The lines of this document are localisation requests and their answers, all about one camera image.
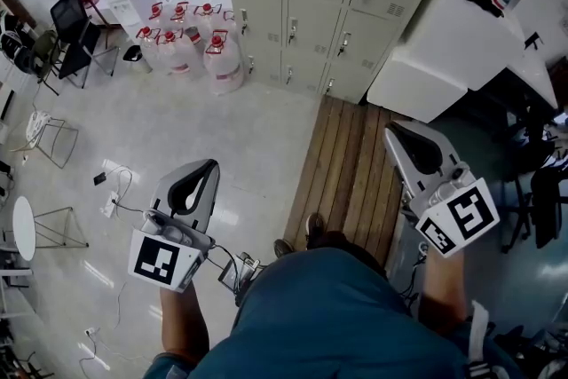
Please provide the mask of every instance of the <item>trash bin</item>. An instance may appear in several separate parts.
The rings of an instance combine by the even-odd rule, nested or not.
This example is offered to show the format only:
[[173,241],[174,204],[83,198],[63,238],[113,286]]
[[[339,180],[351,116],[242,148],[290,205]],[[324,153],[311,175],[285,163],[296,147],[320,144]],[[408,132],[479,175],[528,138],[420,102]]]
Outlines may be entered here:
[[152,71],[152,67],[150,67],[150,64],[144,59],[140,46],[138,45],[128,48],[122,60],[128,62],[129,67],[139,73],[150,73]]

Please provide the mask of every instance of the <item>person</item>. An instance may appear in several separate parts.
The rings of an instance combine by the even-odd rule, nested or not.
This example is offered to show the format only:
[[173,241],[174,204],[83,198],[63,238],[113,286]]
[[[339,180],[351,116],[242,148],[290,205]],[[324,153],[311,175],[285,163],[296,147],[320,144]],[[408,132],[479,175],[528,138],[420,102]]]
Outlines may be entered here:
[[[162,288],[165,352],[145,379],[466,376],[463,251],[444,259],[430,248],[414,320],[369,253],[325,233],[318,214],[306,228],[306,251],[275,242],[280,258],[253,281],[230,336],[211,351],[193,285],[183,294]],[[491,340],[483,349],[510,379],[523,377]]]

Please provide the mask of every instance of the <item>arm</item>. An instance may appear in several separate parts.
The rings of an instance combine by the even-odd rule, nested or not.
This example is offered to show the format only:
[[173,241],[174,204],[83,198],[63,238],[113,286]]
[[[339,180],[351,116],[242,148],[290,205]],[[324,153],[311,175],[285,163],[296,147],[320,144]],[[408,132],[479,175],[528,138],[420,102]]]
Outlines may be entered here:
[[430,248],[418,319],[441,335],[451,332],[467,318],[463,286],[463,250],[444,259]]
[[197,365],[209,352],[209,333],[193,283],[183,294],[160,289],[164,350]]

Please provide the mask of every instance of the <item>locker handle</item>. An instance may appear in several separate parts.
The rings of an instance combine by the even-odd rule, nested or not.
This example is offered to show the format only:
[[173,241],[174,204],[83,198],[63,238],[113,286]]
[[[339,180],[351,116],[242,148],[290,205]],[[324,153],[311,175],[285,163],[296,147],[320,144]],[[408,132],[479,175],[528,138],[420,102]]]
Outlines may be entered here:
[[329,91],[331,91],[331,88],[334,86],[334,78],[331,78],[329,80],[329,83],[327,83],[327,88],[326,88],[326,95],[329,93]]
[[249,15],[247,14],[247,10],[244,8],[241,8],[241,17],[242,17],[241,35],[245,35],[245,29],[249,26]]
[[341,42],[341,46],[339,47],[339,52],[337,53],[337,57],[339,57],[340,54],[345,51],[345,48],[349,44],[350,39],[351,39],[351,33],[343,32],[343,40]]
[[296,32],[298,30],[298,19],[290,18],[290,36],[288,37],[288,44],[296,37]]

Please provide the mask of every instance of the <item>locker vent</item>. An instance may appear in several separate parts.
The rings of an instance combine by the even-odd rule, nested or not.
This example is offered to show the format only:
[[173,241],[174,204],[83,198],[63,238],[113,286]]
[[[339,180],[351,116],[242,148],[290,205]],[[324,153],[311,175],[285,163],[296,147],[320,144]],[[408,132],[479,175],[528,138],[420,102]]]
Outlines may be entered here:
[[361,66],[362,66],[362,67],[365,67],[365,68],[367,68],[367,69],[369,69],[369,70],[372,70],[373,67],[375,66],[375,63],[374,63],[374,62],[370,62],[369,60],[366,60],[366,59],[365,59],[365,60],[363,60],[363,62],[361,63]]
[[391,14],[392,16],[396,16],[397,18],[399,18],[400,16],[402,16],[402,13],[404,11],[405,11],[404,6],[396,5],[396,4],[390,4],[389,9],[387,10],[387,13]]
[[316,47],[313,48],[313,50],[318,54],[325,54],[327,53],[327,46],[320,46],[319,44],[316,44]]

